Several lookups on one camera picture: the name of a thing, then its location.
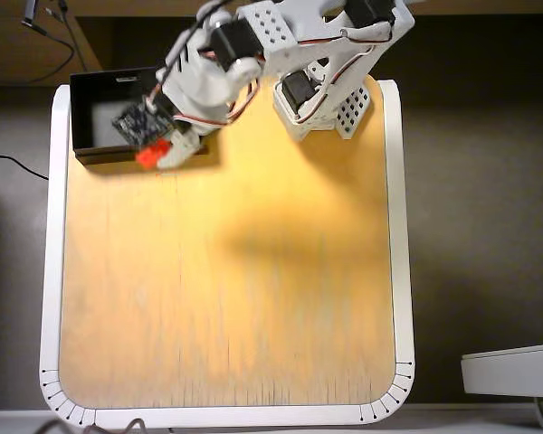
black tray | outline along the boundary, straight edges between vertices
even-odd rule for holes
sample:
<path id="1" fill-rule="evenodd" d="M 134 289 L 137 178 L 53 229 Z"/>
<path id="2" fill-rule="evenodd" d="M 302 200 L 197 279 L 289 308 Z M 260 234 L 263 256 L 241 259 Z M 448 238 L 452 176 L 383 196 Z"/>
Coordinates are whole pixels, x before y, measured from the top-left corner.
<path id="1" fill-rule="evenodd" d="M 157 84 L 156 68 L 71 75 L 72 149 L 84 165 L 133 161 L 135 149 L 111 125 Z"/>

perforated bracket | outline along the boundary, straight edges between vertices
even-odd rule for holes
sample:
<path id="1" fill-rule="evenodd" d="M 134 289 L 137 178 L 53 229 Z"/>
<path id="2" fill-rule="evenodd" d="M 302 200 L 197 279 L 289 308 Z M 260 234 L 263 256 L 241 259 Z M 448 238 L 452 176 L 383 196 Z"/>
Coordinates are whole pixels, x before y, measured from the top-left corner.
<path id="1" fill-rule="evenodd" d="M 336 130 L 342 138 L 348 140 L 354 136 L 369 104 L 370 96 L 364 86 L 354 90 L 342 101 L 336 119 Z"/>
<path id="2" fill-rule="evenodd" d="M 273 1 L 239 7 L 237 14 L 248 21 L 260 40 L 266 59 L 264 75 L 281 74 L 293 65 L 290 49 L 298 42 Z"/>

wooden table surface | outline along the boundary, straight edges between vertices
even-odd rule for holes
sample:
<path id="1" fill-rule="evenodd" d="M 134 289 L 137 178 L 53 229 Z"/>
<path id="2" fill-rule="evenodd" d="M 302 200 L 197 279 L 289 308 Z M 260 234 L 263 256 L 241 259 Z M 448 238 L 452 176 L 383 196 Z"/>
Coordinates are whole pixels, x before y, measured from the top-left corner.
<path id="1" fill-rule="evenodd" d="M 365 403 L 395 373 L 382 96 L 292 142 L 264 87 L 174 173 L 69 154 L 60 379 L 88 408 Z"/>

white frame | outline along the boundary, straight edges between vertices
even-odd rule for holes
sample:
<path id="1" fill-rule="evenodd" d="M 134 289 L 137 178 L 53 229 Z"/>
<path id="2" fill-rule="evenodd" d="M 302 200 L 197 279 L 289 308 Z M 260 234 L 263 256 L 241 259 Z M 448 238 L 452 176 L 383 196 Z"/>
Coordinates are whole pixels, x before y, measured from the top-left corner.
<path id="1" fill-rule="evenodd" d="M 543 345 L 465 354 L 461 368 L 467 393 L 543 398 Z"/>
<path id="2" fill-rule="evenodd" d="M 400 96 L 391 80 L 378 82 L 385 112 L 386 182 L 395 334 L 395 377 L 373 402 L 349 405 L 205 407 L 161 409 L 85 409 L 59 381 L 62 273 L 66 183 L 70 139 L 70 88 L 59 87 L 52 104 L 43 324 L 39 378 L 44 399 L 59 417 L 75 426 L 91 423 L 122 429 L 135 418 L 150 428 L 358 425 L 387 418 L 404 403 L 414 381 L 412 298 L 406 228 L 405 167 Z"/>

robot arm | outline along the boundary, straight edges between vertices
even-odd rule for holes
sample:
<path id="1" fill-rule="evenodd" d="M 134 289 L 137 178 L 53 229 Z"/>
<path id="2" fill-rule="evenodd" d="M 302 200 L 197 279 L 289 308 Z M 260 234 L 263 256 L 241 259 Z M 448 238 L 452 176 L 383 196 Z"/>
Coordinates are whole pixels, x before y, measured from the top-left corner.
<path id="1" fill-rule="evenodd" d="M 180 35 L 146 99 L 147 110 L 167 104 L 162 111 L 178 122 L 159 168 L 180 165 L 200 137 L 238 119 L 263 77 L 278 79 L 274 107 L 294 140 L 327 129 L 352 138 L 369 104 L 364 78 L 414 25 L 403 0 L 264 0 L 235 15 L 225 3 L 198 11 L 203 25 Z M 342 12 L 327 22 L 323 15 L 336 7 Z"/>

